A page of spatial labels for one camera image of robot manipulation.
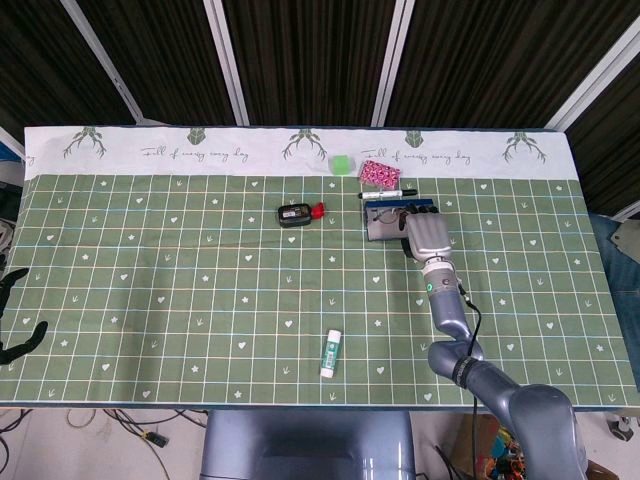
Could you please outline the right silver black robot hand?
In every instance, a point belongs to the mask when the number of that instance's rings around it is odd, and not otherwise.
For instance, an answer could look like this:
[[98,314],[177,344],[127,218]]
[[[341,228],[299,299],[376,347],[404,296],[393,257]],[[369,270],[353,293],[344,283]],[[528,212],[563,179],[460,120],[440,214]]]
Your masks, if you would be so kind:
[[405,256],[420,262],[450,258],[452,244],[444,216],[433,204],[407,204],[399,215],[401,245]]

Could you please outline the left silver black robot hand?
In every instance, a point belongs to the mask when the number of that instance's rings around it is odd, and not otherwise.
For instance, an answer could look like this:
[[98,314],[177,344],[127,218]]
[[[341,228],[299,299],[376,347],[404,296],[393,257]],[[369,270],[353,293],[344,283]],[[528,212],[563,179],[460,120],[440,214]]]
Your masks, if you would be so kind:
[[[0,280],[0,325],[13,287],[28,273],[28,268],[21,268],[6,274]],[[35,350],[44,340],[47,330],[48,322],[41,321],[36,325],[32,335],[26,341],[7,349],[4,348],[4,344],[0,340],[0,366],[9,365]]]

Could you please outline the blue glasses case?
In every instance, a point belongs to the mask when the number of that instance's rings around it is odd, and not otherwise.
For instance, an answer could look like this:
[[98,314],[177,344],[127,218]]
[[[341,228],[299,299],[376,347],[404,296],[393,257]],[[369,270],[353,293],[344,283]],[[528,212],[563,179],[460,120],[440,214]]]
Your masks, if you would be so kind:
[[[371,219],[379,210],[389,208],[403,209],[404,214],[398,224],[384,225],[379,222],[372,222]],[[370,200],[363,206],[364,221],[367,229],[369,241],[400,240],[408,237],[405,227],[405,216],[411,213],[438,213],[437,206],[431,199],[420,199],[416,197],[390,200]]]

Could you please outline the cardboard box of colourful toys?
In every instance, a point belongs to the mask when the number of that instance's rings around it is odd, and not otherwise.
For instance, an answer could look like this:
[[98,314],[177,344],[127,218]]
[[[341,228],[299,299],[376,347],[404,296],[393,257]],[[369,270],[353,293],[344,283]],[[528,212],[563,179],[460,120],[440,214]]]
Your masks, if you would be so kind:
[[619,480],[586,458],[567,412],[516,419],[511,428],[492,415],[465,415],[449,460],[455,480]]

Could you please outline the white marker pen black cap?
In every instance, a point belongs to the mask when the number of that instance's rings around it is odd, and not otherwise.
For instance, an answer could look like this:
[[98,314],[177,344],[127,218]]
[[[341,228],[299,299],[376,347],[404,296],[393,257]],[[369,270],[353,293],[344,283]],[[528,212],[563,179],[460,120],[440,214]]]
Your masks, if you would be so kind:
[[379,200],[379,199],[391,199],[416,196],[418,191],[416,189],[400,189],[400,190],[383,190],[383,191],[369,191],[359,192],[358,198],[361,200]]

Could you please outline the black ink bottle red cap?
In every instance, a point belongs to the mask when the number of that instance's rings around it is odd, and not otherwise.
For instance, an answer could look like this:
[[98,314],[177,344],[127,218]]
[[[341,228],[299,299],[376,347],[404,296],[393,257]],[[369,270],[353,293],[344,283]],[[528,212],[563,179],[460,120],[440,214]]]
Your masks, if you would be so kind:
[[307,203],[283,205],[277,210],[277,220],[282,228],[294,228],[309,225],[314,220],[321,219],[325,214],[325,205],[318,202],[315,205]]

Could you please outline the blue white board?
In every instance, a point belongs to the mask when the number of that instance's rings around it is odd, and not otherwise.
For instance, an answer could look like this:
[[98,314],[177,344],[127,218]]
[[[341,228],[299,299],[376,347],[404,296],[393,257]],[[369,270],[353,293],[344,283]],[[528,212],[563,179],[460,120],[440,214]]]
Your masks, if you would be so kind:
[[0,162],[25,167],[25,147],[22,142],[0,126]]

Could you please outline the white green glue stick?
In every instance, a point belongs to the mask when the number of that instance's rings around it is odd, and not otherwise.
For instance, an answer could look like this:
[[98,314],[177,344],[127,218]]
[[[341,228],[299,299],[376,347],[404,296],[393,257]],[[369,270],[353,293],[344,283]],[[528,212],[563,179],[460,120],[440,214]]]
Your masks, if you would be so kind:
[[320,376],[322,378],[331,379],[334,377],[341,339],[342,333],[339,330],[330,329],[327,332],[320,367]]

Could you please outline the green grid tablecloth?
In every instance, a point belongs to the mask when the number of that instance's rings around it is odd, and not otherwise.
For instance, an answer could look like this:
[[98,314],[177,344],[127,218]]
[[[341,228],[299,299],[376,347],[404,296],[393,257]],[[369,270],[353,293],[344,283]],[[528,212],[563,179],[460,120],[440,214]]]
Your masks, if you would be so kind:
[[[579,408],[640,391],[565,135],[548,131],[29,127],[0,405],[451,408],[418,262],[369,241],[349,155],[444,215],[486,358]],[[323,202],[282,228],[283,205]],[[334,377],[325,338],[342,333]]]

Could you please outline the blue denim cloth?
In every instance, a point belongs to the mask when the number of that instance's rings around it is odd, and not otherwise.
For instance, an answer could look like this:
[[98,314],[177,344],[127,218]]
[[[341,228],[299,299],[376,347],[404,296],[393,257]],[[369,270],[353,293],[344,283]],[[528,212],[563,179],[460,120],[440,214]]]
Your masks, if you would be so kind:
[[613,242],[618,222],[593,213],[589,217],[620,324],[640,329],[640,264]]

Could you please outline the grey flat plate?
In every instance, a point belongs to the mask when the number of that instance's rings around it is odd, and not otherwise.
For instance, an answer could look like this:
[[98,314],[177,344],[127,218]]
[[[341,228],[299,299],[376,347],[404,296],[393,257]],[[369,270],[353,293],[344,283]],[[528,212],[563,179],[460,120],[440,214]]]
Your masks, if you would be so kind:
[[640,220],[629,219],[621,223],[611,235],[611,241],[628,256],[640,256]]

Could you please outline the blue-grey robot torso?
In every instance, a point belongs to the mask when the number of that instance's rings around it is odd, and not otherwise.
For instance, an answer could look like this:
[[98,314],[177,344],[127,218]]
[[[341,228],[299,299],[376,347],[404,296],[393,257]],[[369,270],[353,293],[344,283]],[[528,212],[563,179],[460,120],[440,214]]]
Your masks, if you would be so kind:
[[212,410],[199,480],[415,480],[403,411]]

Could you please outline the black caster wheel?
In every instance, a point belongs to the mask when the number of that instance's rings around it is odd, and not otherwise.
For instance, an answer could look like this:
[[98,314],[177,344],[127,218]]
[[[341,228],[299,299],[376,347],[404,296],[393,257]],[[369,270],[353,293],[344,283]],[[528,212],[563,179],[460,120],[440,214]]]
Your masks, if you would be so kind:
[[640,428],[640,416],[631,417],[606,413],[605,420],[610,433],[618,440],[629,442],[634,436],[632,422],[635,421],[637,427]]

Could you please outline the white partition post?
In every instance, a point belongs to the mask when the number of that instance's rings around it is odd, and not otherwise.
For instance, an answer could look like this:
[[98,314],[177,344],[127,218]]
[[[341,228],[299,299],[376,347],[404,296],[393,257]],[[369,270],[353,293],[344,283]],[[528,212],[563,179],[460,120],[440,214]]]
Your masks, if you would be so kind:
[[203,0],[203,5],[235,122],[238,126],[248,127],[250,120],[223,2],[222,0]]
[[385,126],[415,3],[416,0],[395,0],[372,112],[373,128]]
[[59,0],[62,7],[70,17],[71,21],[81,34],[91,52],[96,57],[98,63],[108,76],[115,90],[123,100],[129,110],[136,125],[149,125],[149,120],[144,117],[140,106],[135,100],[124,79],[115,67],[111,57],[105,50],[96,32],[91,26],[86,15],[82,11],[77,0]]
[[546,123],[545,129],[566,131],[638,55],[640,55],[640,15],[631,22],[569,95]]

